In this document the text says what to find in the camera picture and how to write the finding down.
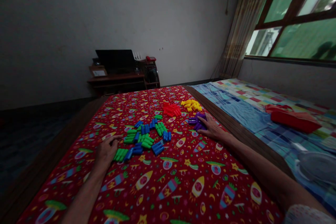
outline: hand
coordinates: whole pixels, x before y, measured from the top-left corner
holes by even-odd
[[[208,129],[199,129],[197,132],[209,138],[223,142],[226,145],[230,145],[230,142],[235,139],[234,136],[222,130],[222,128],[217,125],[210,114],[205,113],[205,116],[206,120],[202,117],[198,117],[198,119],[203,122]]]
[[[93,171],[98,171],[99,173],[103,173],[103,175],[105,175],[114,156],[116,155],[118,149],[118,139],[121,139],[122,137],[122,135],[111,136],[98,145]]]

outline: red bedspread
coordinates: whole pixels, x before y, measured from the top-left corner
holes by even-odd
[[[109,97],[73,143],[18,223],[56,223],[66,212],[93,166],[95,148],[114,134],[125,134],[139,120],[162,114],[163,102],[193,97],[181,86]],[[187,113],[162,122],[172,132],[165,150],[145,151],[129,162],[113,163],[89,223],[281,223],[277,205],[243,166],[218,143],[188,125]],[[155,142],[161,140],[155,130]],[[119,148],[131,148],[120,142]]]

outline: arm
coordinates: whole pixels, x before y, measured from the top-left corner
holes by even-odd
[[[206,119],[208,121],[201,117],[198,118],[208,128],[206,131],[198,130],[198,133],[216,139],[228,146],[241,158],[244,165],[254,173],[261,184],[276,197],[283,209],[287,211],[290,206],[301,204],[315,208],[331,216],[329,212],[302,186],[288,177],[266,158],[238,141],[233,135],[223,131],[209,114],[206,113]]]
[[[122,136],[112,136],[105,139],[98,146],[93,169],[64,215],[61,224],[83,224],[88,222],[105,174],[118,149],[118,141],[114,140],[119,138],[122,138]]]

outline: sleeve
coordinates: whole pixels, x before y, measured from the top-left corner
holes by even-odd
[[[325,213],[305,205],[291,206],[285,216],[285,224],[336,224],[336,221]]]

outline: tree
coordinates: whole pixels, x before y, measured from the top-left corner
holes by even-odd
[[[334,0],[320,0],[314,12],[326,11],[332,7]]]

